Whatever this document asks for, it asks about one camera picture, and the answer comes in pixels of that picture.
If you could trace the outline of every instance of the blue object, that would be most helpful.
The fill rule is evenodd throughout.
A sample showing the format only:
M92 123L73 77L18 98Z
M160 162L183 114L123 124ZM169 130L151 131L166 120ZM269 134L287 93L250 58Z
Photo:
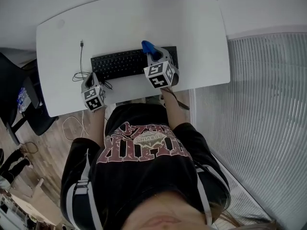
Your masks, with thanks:
M153 56L153 60L159 60L161 53L154 48L154 45L148 41L142 41L142 47L144 53L150 53Z

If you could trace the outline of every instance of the black chair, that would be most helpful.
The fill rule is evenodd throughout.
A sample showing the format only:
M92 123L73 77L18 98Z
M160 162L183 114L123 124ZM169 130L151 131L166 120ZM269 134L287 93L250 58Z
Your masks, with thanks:
M21 69L0 53L0 118L16 145L20 142L15 133L25 121L28 121L32 130L40 136L57 119L48 115L39 83L36 60L27 65L33 67L29 70ZM23 118L13 126L17 114L18 93L23 86L31 99L31 104L22 113Z

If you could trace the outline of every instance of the black keyboard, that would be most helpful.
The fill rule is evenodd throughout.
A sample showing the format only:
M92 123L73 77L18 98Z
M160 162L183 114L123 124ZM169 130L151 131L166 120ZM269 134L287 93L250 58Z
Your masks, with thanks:
M177 48L163 47L172 57L174 66L178 68ZM122 78L144 73L147 67L147 55L142 49L119 52L91 58L93 72L98 80L103 82L109 79Z

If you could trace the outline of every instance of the person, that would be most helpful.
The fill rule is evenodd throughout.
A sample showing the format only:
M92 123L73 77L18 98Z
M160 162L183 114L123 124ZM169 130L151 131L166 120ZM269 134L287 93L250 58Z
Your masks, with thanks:
M18 161L20 158L23 159L10 170L11 164ZM33 168L30 161L24 158L22 151L20 149L15 150L0 168L0 194L8 197L11 196L11 194L8 192L11 188L11 184L25 166Z
M73 141L60 205L79 229L97 229L85 223L84 202L74 203L73 220L68 209L68 190L83 177L85 154L104 230L208 230L229 206L227 179L205 138L186 122L171 89L161 92L166 108L153 102L117 106L105 138L105 109L98 109L89 139Z

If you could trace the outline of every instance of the floor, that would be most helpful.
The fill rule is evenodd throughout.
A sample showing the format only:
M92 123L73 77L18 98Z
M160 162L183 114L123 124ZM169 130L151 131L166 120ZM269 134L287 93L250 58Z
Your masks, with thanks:
M189 91L177 92L178 100L189 106ZM135 100L133 102L144 102L144 100ZM115 105L110 106L106 110L106 118L110 116ZM189 122L189 111L184 111L187 121ZM54 122L51 128L43 135L36 136L26 122L16 133L21 143L34 142L38 146L38 152L28 154L28 158L34 168L26 167L22 173L15 179L13 187L27 196L32 195L32 188L38 183L40 178L44 178L42 185L43 191L50 199L59 205L59 194L61 177L64 170L66 158L68 156L71 141L67 140L63 134L63 129L68 139L80 137L82 126L75 118L69 118L65 124L63 122L70 116L76 117L80 122L83 112L76 112L62 115ZM88 131L90 113L84 111L84 127ZM33 144L21 145L30 152L35 152L36 147ZM10 135L6 132L6 128L0 122L0 148L4 150L5 159L17 149Z

